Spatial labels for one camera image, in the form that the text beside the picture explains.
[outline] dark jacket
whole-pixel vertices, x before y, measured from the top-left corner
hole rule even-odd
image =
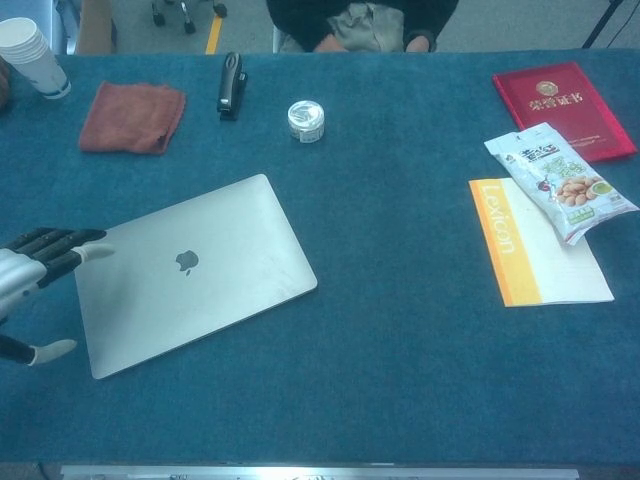
[[[404,13],[405,45],[417,35],[434,44],[453,14],[458,0],[367,0],[397,8]],[[347,9],[351,0],[267,0],[271,19],[278,29],[290,34],[306,51],[312,51],[333,33],[329,17]]]

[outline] snack bag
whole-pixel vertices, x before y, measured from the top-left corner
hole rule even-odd
[[[548,123],[508,133],[485,146],[569,245],[600,222],[638,210]]]

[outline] apple logo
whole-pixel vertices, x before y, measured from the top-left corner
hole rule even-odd
[[[178,254],[176,262],[180,265],[180,271],[187,271],[187,276],[191,273],[191,269],[198,265],[198,256],[191,250]]]

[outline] white paper cup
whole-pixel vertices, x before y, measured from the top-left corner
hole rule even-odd
[[[0,57],[24,75],[45,98],[62,98],[71,91],[71,82],[30,18],[0,22]]]

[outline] red towel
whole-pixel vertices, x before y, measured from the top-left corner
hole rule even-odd
[[[102,82],[80,134],[80,149],[162,154],[185,101],[184,93],[166,85]]]

